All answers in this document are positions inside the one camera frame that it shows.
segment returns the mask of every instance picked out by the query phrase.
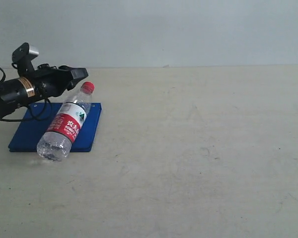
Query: red bottle cap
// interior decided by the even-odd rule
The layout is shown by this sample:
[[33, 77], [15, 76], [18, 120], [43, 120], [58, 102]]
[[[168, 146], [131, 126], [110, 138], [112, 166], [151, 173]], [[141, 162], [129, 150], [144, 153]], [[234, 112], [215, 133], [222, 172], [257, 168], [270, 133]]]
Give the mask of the red bottle cap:
[[88, 88], [91, 92], [93, 92], [94, 89], [95, 89], [94, 84], [91, 83], [91, 82], [85, 82], [85, 83], [83, 83], [82, 87]]

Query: water bottle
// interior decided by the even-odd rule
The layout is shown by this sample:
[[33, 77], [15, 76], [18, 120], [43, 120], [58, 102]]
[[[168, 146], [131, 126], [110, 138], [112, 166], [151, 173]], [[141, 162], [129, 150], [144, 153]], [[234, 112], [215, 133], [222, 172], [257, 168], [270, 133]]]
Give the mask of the water bottle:
[[45, 134], [37, 144], [38, 154], [45, 159], [61, 161], [71, 150], [91, 106], [94, 85], [85, 82], [62, 104]]

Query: blue board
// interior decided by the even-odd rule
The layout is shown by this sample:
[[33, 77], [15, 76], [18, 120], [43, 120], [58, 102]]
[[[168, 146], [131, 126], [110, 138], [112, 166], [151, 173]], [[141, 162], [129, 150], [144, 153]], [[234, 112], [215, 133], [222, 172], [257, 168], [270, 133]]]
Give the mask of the blue board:
[[[62, 103], [52, 103], [52, 115], [48, 120], [44, 121], [24, 121], [20, 123], [16, 130], [12, 141], [9, 144], [10, 152], [36, 152], [36, 145], [51, 124], [54, 116], [60, 109]], [[35, 115], [39, 114], [43, 109], [44, 103], [35, 103], [31, 108]], [[41, 118], [47, 117], [51, 112], [49, 106]], [[90, 112], [84, 122], [76, 141], [73, 143], [71, 152], [89, 152], [93, 146], [96, 129], [101, 113], [101, 104], [93, 103]], [[30, 118], [30, 112], [24, 115], [24, 118]]]

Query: table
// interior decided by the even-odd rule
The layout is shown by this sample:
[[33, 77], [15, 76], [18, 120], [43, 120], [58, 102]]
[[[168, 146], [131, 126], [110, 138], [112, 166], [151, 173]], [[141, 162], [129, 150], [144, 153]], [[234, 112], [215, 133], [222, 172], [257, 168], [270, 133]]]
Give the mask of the table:
[[89, 74], [92, 152], [9, 153], [0, 122], [0, 237], [298, 238], [298, 65]]

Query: red bottle label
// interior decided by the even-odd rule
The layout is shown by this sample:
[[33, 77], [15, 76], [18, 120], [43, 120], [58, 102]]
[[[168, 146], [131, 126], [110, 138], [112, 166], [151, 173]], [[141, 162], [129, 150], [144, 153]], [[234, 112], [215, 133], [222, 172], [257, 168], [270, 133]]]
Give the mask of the red bottle label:
[[60, 133], [74, 143], [86, 117], [86, 112], [79, 105], [64, 103], [47, 131]]

